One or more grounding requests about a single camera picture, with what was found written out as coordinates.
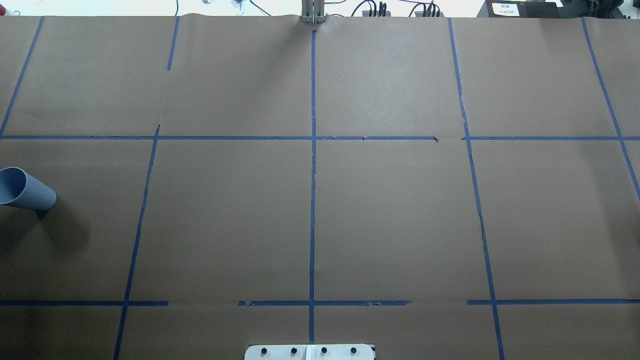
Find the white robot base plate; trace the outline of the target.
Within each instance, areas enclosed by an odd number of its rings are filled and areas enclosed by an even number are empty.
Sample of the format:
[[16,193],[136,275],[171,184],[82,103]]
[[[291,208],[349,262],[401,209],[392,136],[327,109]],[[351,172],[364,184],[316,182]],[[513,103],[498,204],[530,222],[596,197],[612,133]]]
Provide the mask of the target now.
[[343,344],[261,344],[247,347],[245,360],[375,360],[374,345]]

